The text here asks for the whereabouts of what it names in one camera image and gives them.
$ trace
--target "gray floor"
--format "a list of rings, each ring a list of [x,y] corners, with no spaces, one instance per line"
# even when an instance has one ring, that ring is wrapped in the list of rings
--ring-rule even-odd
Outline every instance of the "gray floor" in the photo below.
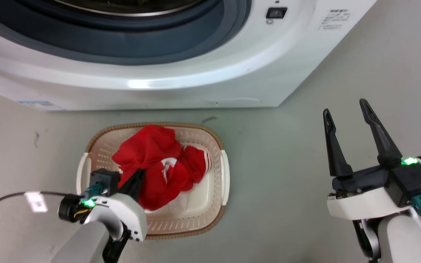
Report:
[[[354,169],[376,164],[358,106],[369,100],[404,155],[421,154],[421,1],[379,0],[279,108],[41,113],[0,98],[0,196],[75,191],[90,138],[120,123],[204,123],[231,169],[224,218],[210,232],[127,245],[121,262],[365,262],[352,223],[326,208],[331,192],[321,112],[329,108]],[[24,198],[0,203],[0,262],[48,262],[78,227]]]

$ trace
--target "white washing machine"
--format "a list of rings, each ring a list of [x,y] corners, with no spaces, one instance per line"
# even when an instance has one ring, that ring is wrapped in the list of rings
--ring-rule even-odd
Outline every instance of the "white washing machine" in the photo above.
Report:
[[[0,0],[0,95],[40,110],[279,106],[376,0]]]

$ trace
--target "green light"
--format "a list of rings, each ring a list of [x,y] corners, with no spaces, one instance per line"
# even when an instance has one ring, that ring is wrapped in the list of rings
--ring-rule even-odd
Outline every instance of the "green light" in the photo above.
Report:
[[[420,161],[417,158],[414,157],[408,157],[406,159],[403,158],[401,164],[403,165],[411,165],[411,164],[416,164],[419,163]]]
[[[81,204],[83,204],[84,206],[88,207],[88,208],[93,208],[95,206],[95,201],[92,199],[89,200],[82,200],[80,201]]]

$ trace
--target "basket handle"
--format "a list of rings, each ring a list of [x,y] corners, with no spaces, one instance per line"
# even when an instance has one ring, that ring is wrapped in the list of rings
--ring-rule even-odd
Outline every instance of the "basket handle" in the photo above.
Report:
[[[90,183],[90,170],[92,166],[92,160],[89,157],[89,153],[84,153],[80,158],[79,166],[77,167],[76,176],[76,193],[79,195]]]
[[[225,150],[222,150],[220,157],[222,180],[224,180],[224,190],[222,191],[222,205],[227,205],[228,194],[230,192],[230,166],[228,164],[228,156]]]

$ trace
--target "laundry basket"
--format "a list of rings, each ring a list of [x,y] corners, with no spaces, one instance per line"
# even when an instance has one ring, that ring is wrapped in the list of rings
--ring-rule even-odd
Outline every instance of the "laundry basket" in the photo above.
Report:
[[[106,128],[92,140],[77,169],[76,191],[89,186],[90,172],[100,168],[118,171],[111,157],[125,140],[146,125],[160,125],[175,131],[181,145],[206,151],[211,166],[190,193],[181,193],[174,201],[156,210],[146,211],[146,239],[170,239],[199,235],[211,230],[222,218],[230,189],[230,170],[224,146],[209,128],[184,123],[133,123]]]

